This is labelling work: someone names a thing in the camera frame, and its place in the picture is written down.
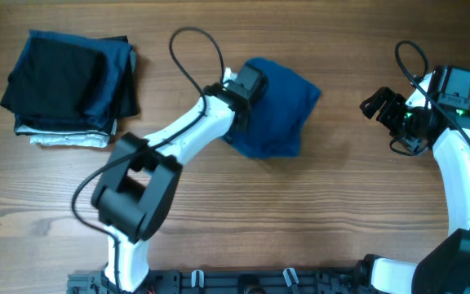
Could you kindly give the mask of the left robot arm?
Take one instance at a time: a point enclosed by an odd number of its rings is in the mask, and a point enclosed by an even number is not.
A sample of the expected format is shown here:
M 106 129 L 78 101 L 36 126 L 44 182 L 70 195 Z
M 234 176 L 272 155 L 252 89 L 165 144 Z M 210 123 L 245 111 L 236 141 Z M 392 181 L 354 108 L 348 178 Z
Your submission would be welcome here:
M 164 129 L 125 134 L 100 172 L 91 197 L 109 236 L 102 282 L 110 293 L 135 293 L 149 276 L 149 240 L 170 211 L 184 166 L 213 140 L 246 131 L 268 79 L 253 65 L 226 69 L 197 103 Z

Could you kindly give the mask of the blue polo shirt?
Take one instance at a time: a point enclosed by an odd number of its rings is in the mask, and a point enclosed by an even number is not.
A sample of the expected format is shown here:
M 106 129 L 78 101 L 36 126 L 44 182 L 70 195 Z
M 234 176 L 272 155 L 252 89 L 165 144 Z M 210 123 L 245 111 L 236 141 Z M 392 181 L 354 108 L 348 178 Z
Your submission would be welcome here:
M 297 157 L 301 131 L 321 97 L 321 90 L 292 69 L 263 57 L 246 62 L 268 79 L 251 110 L 247 131 L 230 131 L 224 141 L 248 158 Z

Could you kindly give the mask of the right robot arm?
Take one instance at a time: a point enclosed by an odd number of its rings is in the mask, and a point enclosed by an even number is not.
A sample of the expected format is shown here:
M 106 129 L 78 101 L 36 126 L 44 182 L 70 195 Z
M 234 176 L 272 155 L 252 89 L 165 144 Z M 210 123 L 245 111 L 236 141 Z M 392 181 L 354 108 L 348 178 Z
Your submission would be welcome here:
M 376 257 L 370 287 L 385 293 L 470 293 L 470 70 L 437 66 L 409 97 L 381 87 L 360 109 L 417 154 L 426 144 L 440 168 L 448 236 L 419 263 Z

